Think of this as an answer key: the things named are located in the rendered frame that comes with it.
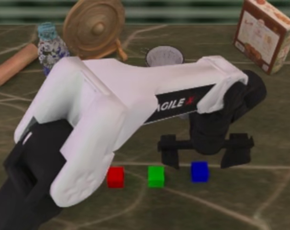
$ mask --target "tabletop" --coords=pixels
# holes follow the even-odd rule
[[[180,153],[180,170],[166,167],[164,188],[147,186],[147,167],[160,165],[156,144],[163,134],[188,138],[188,120],[173,118],[143,126],[116,152],[125,168],[125,188],[103,183],[86,201],[66,208],[40,230],[290,230],[290,53],[284,67],[265,74],[232,44],[234,25],[128,25],[121,41],[128,64],[145,66],[148,49],[175,46],[186,62],[221,55],[264,80],[266,100],[234,123],[230,132],[255,140],[252,162],[220,169],[223,155]],[[35,26],[0,26],[0,64],[34,41]],[[45,77],[38,61],[0,87],[0,186],[2,162],[14,146],[13,133]],[[190,162],[206,160],[210,180],[190,182]]]

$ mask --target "gong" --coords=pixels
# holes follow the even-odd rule
[[[125,24],[120,0],[79,0],[64,21],[63,40],[81,59],[96,59],[115,51],[127,59],[119,41]]]

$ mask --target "food box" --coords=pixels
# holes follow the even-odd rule
[[[266,0],[244,0],[234,45],[266,73],[276,73],[290,50],[290,18]]]

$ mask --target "robotic arm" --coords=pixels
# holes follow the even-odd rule
[[[0,206],[12,212],[3,208],[0,230],[37,230],[60,207],[89,197],[104,180],[114,152],[144,124],[190,114],[193,137],[194,115],[233,111],[224,98],[237,84],[248,86],[247,73],[221,56],[152,68],[63,58],[15,130],[16,146],[5,162],[9,178],[0,190]],[[21,185],[19,176],[28,183]],[[8,205],[7,193],[19,194],[12,199],[20,205]],[[44,199],[49,207],[41,205]],[[25,223],[16,213],[34,217]]]

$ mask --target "floral bottle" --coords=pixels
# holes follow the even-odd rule
[[[38,55],[43,65],[43,71],[47,76],[61,58],[68,57],[69,50],[65,42],[57,34],[56,26],[53,23],[42,23],[38,26]]]

